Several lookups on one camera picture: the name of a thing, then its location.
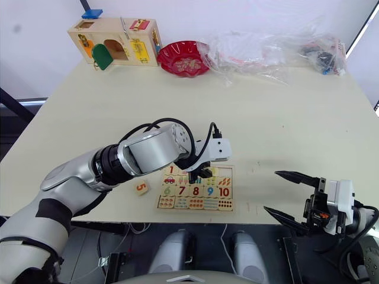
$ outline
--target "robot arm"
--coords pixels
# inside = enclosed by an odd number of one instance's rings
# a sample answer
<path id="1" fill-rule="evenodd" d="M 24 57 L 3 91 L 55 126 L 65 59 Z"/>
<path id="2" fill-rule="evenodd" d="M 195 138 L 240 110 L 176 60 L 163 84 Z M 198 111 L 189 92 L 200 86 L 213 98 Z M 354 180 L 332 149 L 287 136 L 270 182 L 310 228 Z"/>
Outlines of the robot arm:
<path id="1" fill-rule="evenodd" d="M 211 176 L 210 161 L 231 156 L 230 143 L 216 126 L 213 139 L 209 133 L 206 141 L 195 142 L 189 128 L 174 121 L 53 169 L 34 200 L 0 227 L 0 284 L 21 278 L 32 283 L 34 277 L 52 283 L 63 261 L 71 218 L 87 214 L 119 184 L 172 162 L 194 182 L 197 175 Z"/>

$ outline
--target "wooden block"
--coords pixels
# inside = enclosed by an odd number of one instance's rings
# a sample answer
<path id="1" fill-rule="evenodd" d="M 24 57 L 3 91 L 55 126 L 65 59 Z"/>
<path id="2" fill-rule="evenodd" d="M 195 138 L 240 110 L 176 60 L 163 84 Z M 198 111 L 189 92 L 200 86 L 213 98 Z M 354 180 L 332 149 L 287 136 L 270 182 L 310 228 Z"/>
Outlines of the wooden block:
<path id="1" fill-rule="evenodd" d="M 190 185 L 190 181 L 188 180 L 188 175 L 186 176 L 177 176 L 176 177 L 176 184 L 177 185 Z"/>
<path id="2" fill-rule="evenodd" d="M 204 198 L 203 203 L 205 210 L 217 210 L 219 208 L 218 198 Z"/>
<path id="3" fill-rule="evenodd" d="M 225 177 L 225 176 L 218 177 L 217 178 L 217 186 L 231 188 L 233 186 L 232 178 L 228 177 L 228 176 L 227 177 Z"/>
<path id="4" fill-rule="evenodd" d="M 217 178 L 215 176 L 204 179 L 204 186 L 217 186 Z"/>
<path id="5" fill-rule="evenodd" d="M 212 172 L 212 176 L 213 177 L 219 176 L 219 169 L 218 169 L 218 167 L 210 167 L 210 170 Z"/>
<path id="6" fill-rule="evenodd" d="M 176 208 L 176 209 L 188 209 L 188 198 L 187 197 L 176 197 L 174 208 Z"/>
<path id="7" fill-rule="evenodd" d="M 203 197 L 188 198 L 188 207 L 190 209 L 203 209 L 204 208 L 203 203 L 204 203 Z"/>
<path id="8" fill-rule="evenodd" d="M 138 195 L 143 195 L 149 190 L 149 186 L 145 180 L 137 180 L 134 184 L 134 188 L 136 189 Z"/>
<path id="9" fill-rule="evenodd" d="M 160 195 L 162 196 L 175 196 L 176 186 L 163 185 Z"/>
<path id="10" fill-rule="evenodd" d="M 175 197 L 161 196 L 158 202 L 158 208 L 173 208 Z"/>
<path id="11" fill-rule="evenodd" d="M 180 169 L 175 164 L 170 164 L 168 167 L 165 168 L 165 175 L 177 175 L 179 171 Z"/>
<path id="12" fill-rule="evenodd" d="M 176 185 L 178 176 L 174 175 L 164 175 L 162 180 L 162 185 Z"/>
<path id="13" fill-rule="evenodd" d="M 190 187 L 185 185 L 178 185 L 175 189 L 175 196 L 189 196 L 190 195 Z"/>
<path id="14" fill-rule="evenodd" d="M 233 211 L 233 200 L 232 199 L 219 199 L 219 210 Z"/>
<path id="15" fill-rule="evenodd" d="M 217 187 L 219 198 L 231 199 L 233 198 L 233 188 Z"/>
<path id="16" fill-rule="evenodd" d="M 189 196 L 193 197 L 203 197 L 203 186 L 198 186 L 198 185 L 191 185 L 189 187 Z"/>
<path id="17" fill-rule="evenodd" d="M 218 198 L 220 196 L 219 190 L 216 186 L 205 186 L 203 189 L 203 197 Z"/>

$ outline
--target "clear plastic bag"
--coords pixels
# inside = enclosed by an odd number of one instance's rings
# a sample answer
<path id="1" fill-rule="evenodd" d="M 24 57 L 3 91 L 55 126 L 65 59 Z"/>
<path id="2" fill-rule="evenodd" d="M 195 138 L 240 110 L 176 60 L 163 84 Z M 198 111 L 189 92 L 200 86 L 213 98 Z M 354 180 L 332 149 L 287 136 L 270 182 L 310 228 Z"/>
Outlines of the clear plastic bag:
<path id="1" fill-rule="evenodd" d="M 233 74 L 259 75 L 287 83 L 288 66 L 304 66 L 307 59 L 322 74 L 343 75 L 344 45 L 331 35 L 282 36 L 230 31 L 198 43 L 206 66 L 233 82 Z"/>
<path id="2" fill-rule="evenodd" d="M 199 43 L 198 51 L 204 64 L 222 75 L 227 85 L 234 72 L 285 82 L 285 56 L 274 36 L 230 31 Z"/>

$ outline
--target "number puzzle board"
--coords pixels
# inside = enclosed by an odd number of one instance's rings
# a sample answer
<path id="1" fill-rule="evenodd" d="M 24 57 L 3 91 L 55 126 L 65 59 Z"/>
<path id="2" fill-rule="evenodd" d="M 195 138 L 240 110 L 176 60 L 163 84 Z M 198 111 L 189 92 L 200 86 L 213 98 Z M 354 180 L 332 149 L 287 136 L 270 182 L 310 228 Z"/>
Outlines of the number puzzle board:
<path id="1" fill-rule="evenodd" d="M 190 184 L 188 173 L 171 164 L 164 169 L 157 208 L 182 211 L 212 210 L 233 212 L 233 168 L 218 165 L 210 168 L 212 177 L 198 177 Z"/>

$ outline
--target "tabletop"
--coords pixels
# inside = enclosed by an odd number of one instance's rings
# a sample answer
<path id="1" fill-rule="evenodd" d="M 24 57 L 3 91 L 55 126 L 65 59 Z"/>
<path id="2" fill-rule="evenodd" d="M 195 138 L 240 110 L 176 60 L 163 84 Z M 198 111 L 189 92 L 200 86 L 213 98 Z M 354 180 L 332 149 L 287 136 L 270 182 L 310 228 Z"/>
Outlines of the tabletop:
<path id="1" fill-rule="evenodd" d="M 12 215 L 36 195 L 56 166 L 86 151 L 116 143 L 137 125 L 172 117 L 195 139 L 214 121 L 232 145 L 223 164 L 234 167 L 234 212 L 178 212 L 156 208 L 162 172 L 117 188 L 75 220 L 109 222 L 264 223 L 263 206 L 302 219 L 313 189 L 274 174 L 295 170 L 326 179 L 352 179 L 356 199 L 379 206 L 379 120 L 350 75 L 323 76 L 290 68 L 288 84 L 236 76 L 231 86 L 208 72 L 178 78 L 159 67 L 81 62 L 39 110 L 0 164 L 0 214 Z"/>

